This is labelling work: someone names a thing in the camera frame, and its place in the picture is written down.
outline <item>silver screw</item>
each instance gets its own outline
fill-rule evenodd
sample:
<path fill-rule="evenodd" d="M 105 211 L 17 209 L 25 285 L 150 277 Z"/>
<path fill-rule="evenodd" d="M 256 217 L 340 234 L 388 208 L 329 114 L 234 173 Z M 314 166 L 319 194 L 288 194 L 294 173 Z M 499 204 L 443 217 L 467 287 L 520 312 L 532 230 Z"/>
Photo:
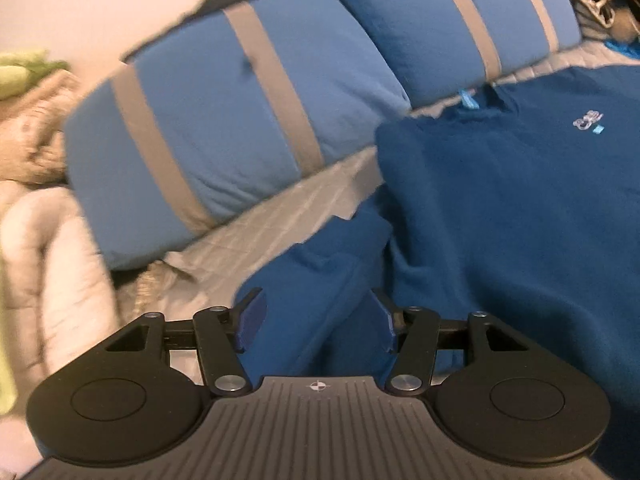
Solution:
<path fill-rule="evenodd" d="M 401 374 L 391 379 L 391 385 L 401 392 L 412 392 L 422 386 L 422 381 L 415 375 Z"/>
<path fill-rule="evenodd" d="M 238 375 L 223 375 L 218 377 L 215 386 L 222 392 L 236 392 L 242 390 L 246 385 L 244 378 Z"/>

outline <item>gray ribbed plate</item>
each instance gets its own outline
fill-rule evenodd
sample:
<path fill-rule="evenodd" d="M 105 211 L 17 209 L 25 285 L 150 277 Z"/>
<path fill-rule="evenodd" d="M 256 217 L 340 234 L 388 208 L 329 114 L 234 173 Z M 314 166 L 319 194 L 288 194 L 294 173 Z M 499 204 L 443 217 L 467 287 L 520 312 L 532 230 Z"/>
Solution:
<path fill-rule="evenodd" d="M 416 399 L 373 379 L 265 378 L 222 399 L 186 441 L 137 465 L 45 460 L 29 480 L 604 480 L 590 460 L 551 468 L 495 464 L 461 448 Z"/>

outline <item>blue pillow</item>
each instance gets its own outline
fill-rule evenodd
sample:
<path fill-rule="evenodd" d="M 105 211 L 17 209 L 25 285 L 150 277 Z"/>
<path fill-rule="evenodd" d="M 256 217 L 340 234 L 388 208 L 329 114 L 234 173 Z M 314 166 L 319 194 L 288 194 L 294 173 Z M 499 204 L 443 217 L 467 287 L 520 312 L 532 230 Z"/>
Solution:
<path fill-rule="evenodd" d="M 414 107 L 574 46 L 569 0 L 342 0 Z"/>
<path fill-rule="evenodd" d="M 65 125 L 110 269 L 149 263 L 374 141 L 402 86 L 338 0 L 251 0 L 137 55 Z"/>

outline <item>beige stripe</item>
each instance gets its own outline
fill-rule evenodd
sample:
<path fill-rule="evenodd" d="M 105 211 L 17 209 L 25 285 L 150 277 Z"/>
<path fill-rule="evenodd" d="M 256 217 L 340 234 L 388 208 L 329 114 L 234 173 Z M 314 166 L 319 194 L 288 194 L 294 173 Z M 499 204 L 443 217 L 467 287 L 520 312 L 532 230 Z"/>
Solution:
<path fill-rule="evenodd" d="M 119 69 L 111 77 L 111 87 L 129 135 L 175 215 L 195 235 L 215 227 L 214 220 L 194 195 L 164 141 L 135 67 L 124 65 Z"/>
<path fill-rule="evenodd" d="M 494 45 L 494 40 L 492 40 L 473 0 L 453 0 L 453 2 L 456 4 L 462 19 L 465 20 L 466 27 L 476 42 L 476 47 L 482 57 L 482 63 L 484 63 L 486 79 L 491 81 L 498 78 L 502 73 L 500 57 Z"/>
<path fill-rule="evenodd" d="M 556 34 L 556 28 L 554 27 L 554 23 L 551 21 L 549 13 L 546 12 L 544 2 L 542 0 L 531 0 L 531 3 L 533 4 L 533 8 L 536 9 L 538 19 L 542 24 L 542 29 L 545 31 L 546 42 L 549 44 L 549 51 L 557 52 L 560 48 L 558 35 Z"/>
<path fill-rule="evenodd" d="M 242 2 L 225 9 L 224 13 L 287 137 L 302 176 L 321 170 L 324 159 L 316 134 L 254 8 Z"/>

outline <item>white wall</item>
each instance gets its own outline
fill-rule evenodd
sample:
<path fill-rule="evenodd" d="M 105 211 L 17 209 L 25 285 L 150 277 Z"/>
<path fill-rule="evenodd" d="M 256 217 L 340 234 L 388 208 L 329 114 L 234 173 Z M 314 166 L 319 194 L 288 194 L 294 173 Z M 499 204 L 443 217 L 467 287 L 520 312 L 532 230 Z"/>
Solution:
<path fill-rule="evenodd" d="M 137 42 L 200 0 L 0 0 L 0 52 L 46 47 L 71 62 L 84 89 Z"/>

